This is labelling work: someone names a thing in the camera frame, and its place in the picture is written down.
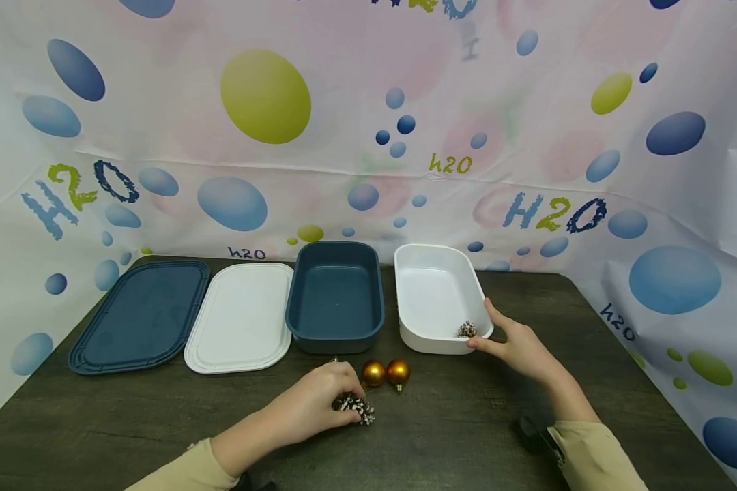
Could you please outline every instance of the blue plastic lid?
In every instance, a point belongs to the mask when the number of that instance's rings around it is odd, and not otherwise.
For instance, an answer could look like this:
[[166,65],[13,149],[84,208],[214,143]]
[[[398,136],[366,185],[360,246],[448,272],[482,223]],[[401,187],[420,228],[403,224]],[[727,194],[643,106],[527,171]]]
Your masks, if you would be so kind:
[[209,268],[199,261],[130,269],[79,336],[68,366],[80,375],[103,375],[171,360],[186,345],[208,279]]

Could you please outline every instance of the dark wooden table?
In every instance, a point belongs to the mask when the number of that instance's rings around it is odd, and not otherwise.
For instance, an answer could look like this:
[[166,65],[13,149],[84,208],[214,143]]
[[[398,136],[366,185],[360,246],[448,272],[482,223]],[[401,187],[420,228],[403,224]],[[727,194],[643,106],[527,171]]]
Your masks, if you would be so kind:
[[[239,263],[203,260],[212,274]],[[484,293],[506,315],[533,326],[579,379],[650,490],[735,489],[570,280],[524,273],[478,278]],[[274,480],[281,491],[567,489],[556,466],[527,454],[508,428],[522,413],[550,417],[539,389],[483,353],[411,351],[399,336],[393,269],[383,268],[383,283],[385,325],[377,344],[342,359],[358,369],[370,358],[405,359],[411,367],[405,391],[373,389],[375,424],[277,451],[254,467],[255,479]],[[122,490],[327,361],[293,343],[281,362],[260,372],[199,376],[179,355],[144,372],[77,376],[68,369],[68,351],[93,311],[0,410],[0,490]]]

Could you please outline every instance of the pine cone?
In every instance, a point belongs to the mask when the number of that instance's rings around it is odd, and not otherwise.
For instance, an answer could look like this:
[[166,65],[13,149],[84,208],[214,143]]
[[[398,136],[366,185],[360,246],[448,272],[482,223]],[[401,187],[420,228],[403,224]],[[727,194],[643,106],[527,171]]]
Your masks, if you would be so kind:
[[472,321],[464,322],[460,327],[456,336],[460,338],[471,338],[472,336],[478,335],[478,328],[475,327]]
[[337,411],[346,411],[352,409],[360,414],[360,423],[368,426],[374,422],[374,408],[365,399],[360,399],[353,393],[343,393],[336,401],[333,401],[333,409]]

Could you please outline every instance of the container lid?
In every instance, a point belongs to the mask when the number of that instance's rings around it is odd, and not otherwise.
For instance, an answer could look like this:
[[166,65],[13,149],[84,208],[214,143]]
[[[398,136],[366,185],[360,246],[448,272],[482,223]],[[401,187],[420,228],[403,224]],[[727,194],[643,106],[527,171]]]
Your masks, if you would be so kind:
[[147,263],[112,286],[68,355],[80,375],[132,372],[166,363],[186,345],[209,269],[199,261]]
[[213,277],[186,345],[194,372],[249,372],[275,365],[289,350],[284,314],[292,268],[239,264]]

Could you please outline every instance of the white plastic container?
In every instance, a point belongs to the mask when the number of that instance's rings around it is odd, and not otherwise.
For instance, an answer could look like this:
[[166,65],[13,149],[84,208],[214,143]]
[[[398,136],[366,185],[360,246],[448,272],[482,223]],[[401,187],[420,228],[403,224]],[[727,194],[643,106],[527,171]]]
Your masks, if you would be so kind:
[[401,339],[415,351],[436,355],[472,352],[458,328],[472,321],[478,335],[494,330],[483,290],[469,258],[444,246],[409,243],[396,249],[396,298]]
[[284,319],[292,268],[237,264],[210,280],[184,359],[205,375],[248,372],[279,362],[292,340]]

